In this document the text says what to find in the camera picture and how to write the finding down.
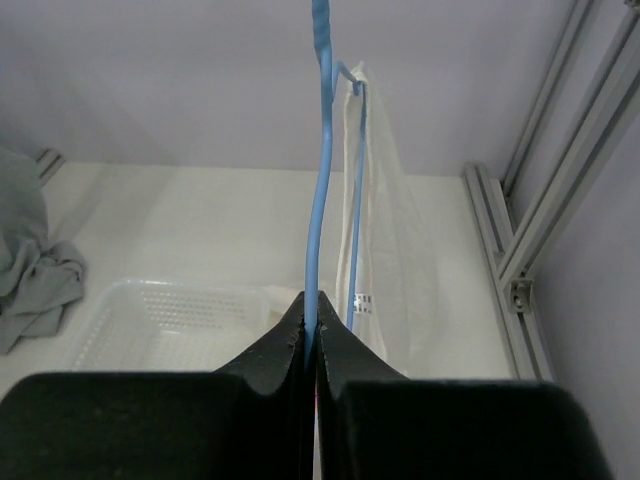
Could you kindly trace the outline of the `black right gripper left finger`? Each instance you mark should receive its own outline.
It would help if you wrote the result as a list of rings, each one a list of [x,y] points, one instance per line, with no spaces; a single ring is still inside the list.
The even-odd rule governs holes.
[[[34,374],[1,402],[5,479],[302,479],[303,301],[212,372]]]

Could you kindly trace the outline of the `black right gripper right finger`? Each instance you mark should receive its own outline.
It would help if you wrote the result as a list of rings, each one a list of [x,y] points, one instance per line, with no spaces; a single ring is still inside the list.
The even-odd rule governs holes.
[[[315,335],[325,479],[610,479],[590,420],[548,382],[411,380],[341,322]]]

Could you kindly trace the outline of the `blue wire hanger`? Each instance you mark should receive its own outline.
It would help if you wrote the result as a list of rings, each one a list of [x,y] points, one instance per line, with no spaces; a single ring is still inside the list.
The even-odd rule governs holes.
[[[305,347],[311,350],[318,323],[319,253],[333,154],[333,101],[339,75],[352,83],[355,77],[333,60],[330,2],[311,2],[314,51],[319,64],[321,98],[321,158],[309,221],[304,277]]]

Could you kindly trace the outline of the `white tank top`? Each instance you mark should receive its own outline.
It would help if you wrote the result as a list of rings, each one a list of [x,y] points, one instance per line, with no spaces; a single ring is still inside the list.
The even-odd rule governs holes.
[[[342,221],[334,293],[343,324],[409,374],[438,315],[437,268],[372,71],[359,62],[343,103]]]

